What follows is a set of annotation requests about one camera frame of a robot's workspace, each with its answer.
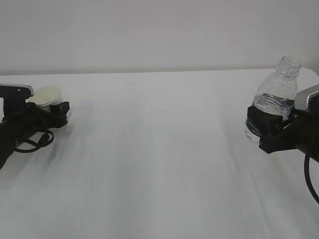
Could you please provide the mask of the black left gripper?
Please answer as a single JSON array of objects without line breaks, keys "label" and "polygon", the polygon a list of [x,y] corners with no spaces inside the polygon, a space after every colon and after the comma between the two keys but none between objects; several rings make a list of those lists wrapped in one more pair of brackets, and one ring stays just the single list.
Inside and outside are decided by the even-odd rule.
[{"label": "black left gripper", "polygon": [[4,99],[0,123],[0,166],[14,153],[32,153],[51,144],[50,128],[68,123],[69,102],[37,107],[25,100]]}]

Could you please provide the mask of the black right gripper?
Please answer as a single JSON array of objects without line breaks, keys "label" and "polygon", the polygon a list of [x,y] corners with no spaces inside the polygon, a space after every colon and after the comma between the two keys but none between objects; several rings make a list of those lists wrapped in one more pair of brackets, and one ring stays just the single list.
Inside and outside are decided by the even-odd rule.
[{"label": "black right gripper", "polygon": [[260,137],[259,148],[267,154],[297,149],[310,151],[319,160],[319,113],[294,111],[288,120],[266,113],[255,106],[247,109],[247,129]]}]

